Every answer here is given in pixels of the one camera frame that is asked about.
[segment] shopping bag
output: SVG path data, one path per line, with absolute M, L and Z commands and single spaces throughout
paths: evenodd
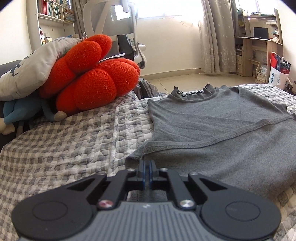
M 285 88 L 286 82 L 288 81 L 288 77 L 288 74 L 281 73 L 280 71 L 271 67 L 268 84 L 274 85 L 283 90 Z
M 282 57 L 282 59 L 281 59 L 281 73 L 289 74 L 290 70 L 291 70 L 291 64 L 287 60 L 284 60 L 284 57 Z

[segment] book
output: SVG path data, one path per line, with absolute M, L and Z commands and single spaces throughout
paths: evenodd
M 46 8 L 46 4 L 45 4 L 45 0 L 43 0 L 43 14 L 46 14 L 45 8 Z
M 62 19 L 62 15 L 63 15 L 63 14 L 61 13 L 59 7 L 58 7 L 58 10 L 59 10 L 59 16 L 60 16 L 60 19 Z
M 52 13 L 52 17 L 54 17 L 54 4 L 51 4 L 51 13 Z
M 256 80 L 256 84 L 266 84 L 266 81 L 262 81 L 262 80 Z
M 49 4 L 50 4 L 50 1 L 49 0 L 46 0 L 46 4 L 47 4 L 47 15 L 50 15 L 50 12 L 49 12 Z
M 57 8 L 56 8 L 55 5 L 54 5 L 54 14 L 55 14 L 55 17 L 58 18 L 58 15 L 57 15 Z
M 70 6 L 66 0 L 60 0 L 60 5 L 62 5 L 65 8 L 70 8 Z
M 44 5 L 43 5 L 43 0 L 39 0 L 40 1 L 40 13 L 44 14 Z
M 40 5 L 39 5 L 39 0 L 37 0 L 37 10 L 40 13 Z
M 49 2 L 49 15 L 52 16 L 52 2 Z
M 58 6 L 55 6 L 56 10 L 57 10 L 57 18 L 61 19 L 61 16 L 59 14 L 59 7 Z
M 56 16 L 56 13 L 55 13 L 55 7 L 54 7 L 54 4 L 52 4 L 52 16 L 55 17 L 55 18 L 57 17 L 57 16 Z
M 47 5 L 48 5 L 48 4 L 47 4 L 47 0 L 44 0 L 44 2 L 45 2 L 45 7 L 44 7 L 44 11 L 45 11 L 45 13 L 44 13 L 44 14 L 48 15 L 48 14 L 47 14 Z
M 64 20 L 66 22 L 75 23 L 74 12 L 71 9 L 69 8 L 64 9 L 63 13 L 64 13 Z

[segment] quilted bedspread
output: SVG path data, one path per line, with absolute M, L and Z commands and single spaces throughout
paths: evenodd
M 284 102 L 289 113 L 296 112 L 296 97 L 274 86 L 242 87 L 271 101 Z M 19 201 L 96 172 L 115 175 L 125 168 L 125 158 L 150 139 L 152 132 L 147 99 L 138 100 L 134 92 L 61 122 L 40 119 L 35 128 L 0 153 L 0 240 L 18 239 L 10 216 Z M 276 241 L 296 240 L 296 183 L 275 203 L 282 214 Z

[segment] black circular pad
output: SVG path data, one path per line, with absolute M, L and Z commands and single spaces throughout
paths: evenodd
M 54 189 L 21 201 L 11 218 L 20 236 L 49 241 L 79 233 L 92 216 L 91 206 L 79 192 Z
M 61 202 L 43 202 L 33 208 L 33 214 L 36 218 L 43 221 L 57 220 L 65 216 L 68 208 Z
M 253 203 L 237 201 L 227 205 L 226 213 L 234 220 L 252 221 L 258 218 L 260 209 Z
M 281 221 L 274 203 L 237 188 L 213 192 L 200 214 L 210 229 L 234 240 L 265 240 Z

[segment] curtain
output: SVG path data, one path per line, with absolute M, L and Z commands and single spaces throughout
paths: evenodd
M 76 34 L 79 34 L 79 37 L 82 38 L 82 33 L 85 32 L 84 24 L 83 24 L 83 7 L 87 3 L 87 0 L 72 0 L 71 6 L 73 7 L 73 11 L 75 12 L 75 23 L 74 30 Z
M 236 71 L 234 34 L 238 31 L 235 0 L 201 0 L 202 70 L 207 74 Z

